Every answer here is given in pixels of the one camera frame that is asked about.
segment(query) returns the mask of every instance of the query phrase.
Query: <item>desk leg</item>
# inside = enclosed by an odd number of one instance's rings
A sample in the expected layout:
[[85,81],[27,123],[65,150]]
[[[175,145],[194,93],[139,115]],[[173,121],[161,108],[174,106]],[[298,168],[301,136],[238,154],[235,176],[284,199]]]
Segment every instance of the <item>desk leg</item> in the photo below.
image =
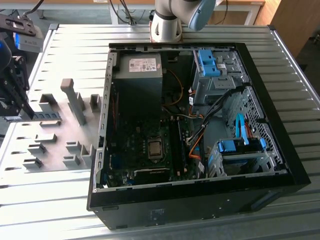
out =
[[37,10],[36,14],[38,15],[39,19],[44,19],[44,10]]
[[[119,14],[119,5],[118,4],[113,4],[114,9],[116,10],[116,12]],[[110,11],[110,16],[111,16],[111,23],[113,25],[119,25],[119,19],[116,15],[116,13],[114,12],[111,4],[109,4],[109,11]]]
[[251,10],[246,17],[244,25],[253,25],[256,21],[257,15],[259,13],[260,5],[251,5]]

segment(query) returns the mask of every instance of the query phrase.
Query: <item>motherboard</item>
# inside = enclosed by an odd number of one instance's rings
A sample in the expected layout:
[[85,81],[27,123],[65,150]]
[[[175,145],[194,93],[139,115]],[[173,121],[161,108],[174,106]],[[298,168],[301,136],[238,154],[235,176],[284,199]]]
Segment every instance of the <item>motherboard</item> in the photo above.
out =
[[195,164],[187,158],[185,145],[189,136],[183,117],[120,121],[105,177],[112,187],[194,179]]

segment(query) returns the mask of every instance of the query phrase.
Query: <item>black cable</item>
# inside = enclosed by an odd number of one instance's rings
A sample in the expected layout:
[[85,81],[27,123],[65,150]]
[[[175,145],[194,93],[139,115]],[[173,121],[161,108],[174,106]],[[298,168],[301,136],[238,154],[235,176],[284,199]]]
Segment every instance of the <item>black cable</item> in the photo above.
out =
[[138,24],[138,23],[141,21],[141,19],[144,17],[145,12],[146,12],[146,10],[143,10],[143,13],[142,13],[142,15],[141,15],[140,19],[139,19],[138,21],[136,21],[136,23],[137,23],[137,24]]
[[188,115],[185,115],[185,114],[175,113],[175,112],[171,111],[169,108],[167,108],[165,106],[162,106],[162,108],[170,115],[181,116],[181,117],[184,117],[184,118],[187,118],[187,119],[196,119],[197,118],[196,116],[188,116]]
[[224,101],[231,96],[232,94],[242,92],[244,89],[244,86],[237,86],[235,89],[228,90],[225,94],[223,94],[221,97],[219,97],[209,108],[209,110],[204,115],[201,127],[196,131],[189,139],[188,142],[190,143],[192,140],[194,140],[197,136],[199,136],[207,127],[210,118],[214,116],[217,112],[219,112],[222,107]]
[[44,2],[45,0],[39,0],[38,3],[29,11],[26,11],[23,13],[23,17],[26,17],[28,14],[33,14],[35,11],[38,10],[38,8],[41,6],[41,4]]
[[225,12],[224,12],[224,17],[221,21],[215,23],[214,25],[217,25],[217,24],[224,24],[225,20],[226,20],[226,17],[227,17],[227,13],[228,13],[228,0],[225,0]]
[[109,0],[109,2],[110,2],[110,4],[111,4],[111,7],[112,7],[115,15],[117,16],[117,18],[118,18],[120,21],[122,21],[123,23],[129,24],[129,22],[124,21],[124,20],[118,15],[118,13],[117,13],[117,11],[116,11],[116,9],[115,9],[115,7],[114,7],[114,4],[113,4],[112,0]]
[[133,17],[132,17],[131,14],[130,14],[130,11],[129,11],[128,7],[127,7],[127,4],[126,4],[125,0],[120,0],[120,2],[121,2],[122,6],[123,6],[124,9],[125,9],[126,15],[129,17],[129,20],[130,20],[130,23],[129,23],[129,24],[130,24],[130,25],[134,25],[134,24],[135,24],[135,21],[134,21]]
[[[133,14],[136,10],[133,11],[129,11],[129,13]],[[122,10],[122,12],[126,13],[124,10]]]
[[205,145],[204,145],[204,138],[202,137],[198,143],[199,146],[199,155],[201,158],[201,163],[204,166],[203,178],[206,178],[208,172],[208,161],[206,160],[206,152],[205,152]]
[[13,14],[17,13],[19,15],[19,12],[17,9],[12,10],[12,12],[8,16],[12,16]]

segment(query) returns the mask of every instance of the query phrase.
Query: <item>tabletop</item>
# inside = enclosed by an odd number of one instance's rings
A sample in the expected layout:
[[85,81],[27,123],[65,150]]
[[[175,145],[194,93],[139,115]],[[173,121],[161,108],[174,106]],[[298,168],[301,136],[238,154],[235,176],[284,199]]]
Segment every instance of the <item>tabletop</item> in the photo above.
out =
[[[44,52],[30,76],[29,100],[52,94],[62,121],[40,127],[39,122],[12,123],[0,148],[1,239],[319,239],[320,237],[320,111],[319,96],[287,51],[276,31],[266,26],[207,26],[195,33],[183,28],[185,42],[246,43],[261,78],[308,173],[311,184],[279,198],[262,210],[216,219],[157,227],[110,231],[86,209],[90,170],[62,163],[66,140],[96,144],[98,121],[89,110],[92,94],[102,96],[109,43],[149,42],[149,27],[112,25],[51,26]],[[80,127],[59,88],[73,78],[90,119]],[[26,170],[26,146],[35,134],[55,133],[39,156],[44,171]]]

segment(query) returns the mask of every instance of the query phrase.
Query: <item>gray block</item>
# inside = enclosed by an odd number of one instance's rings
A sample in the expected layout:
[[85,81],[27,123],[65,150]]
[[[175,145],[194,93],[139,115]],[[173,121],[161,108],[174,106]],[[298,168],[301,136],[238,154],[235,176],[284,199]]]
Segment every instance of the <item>gray block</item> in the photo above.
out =
[[53,112],[51,105],[48,102],[40,102],[39,107],[43,112]]
[[71,153],[79,154],[81,152],[81,144],[79,141],[67,141],[65,143],[65,148]]
[[91,94],[90,96],[90,107],[93,113],[98,113],[101,111],[101,98],[99,94]]
[[27,149],[31,154],[43,154],[46,151],[42,143],[30,144]]
[[77,155],[64,156],[63,163],[67,168],[68,167],[76,167],[76,166],[80,165],[80,160],[77,157]]
[[85,165],[90,168],[92,165],[92,161],[96,158],[96,149],[91,144],[90,153],[88,153],[86,147],[82,145],[80,157],[84,161]]
[[35,135],[34,141],[36,143],[55,143],[57,141],[57,136],[54,133],[37,134]]
[[55,97],[51,94],[42,94],[39,103],[49,103],[50,105],[58,104]]
[[54,121],[41,121],[39,123],[40,127],[45,128],[45,127],[58,127],[61,125],[60,120],[54,120]]
[[64,78],[60,88],[66,94],[78,123],[81,126],[84,125],[86,123],[86,118],[83,113],[84,103],[80,94],[75,93],[74,80],[72,78]]
[[40,168],[43,164],[42,162],[35,156],[32,156],[30,158],[26,158],[23,161],[22,164],[26,169],[32,170],[32,169],[38,169]]

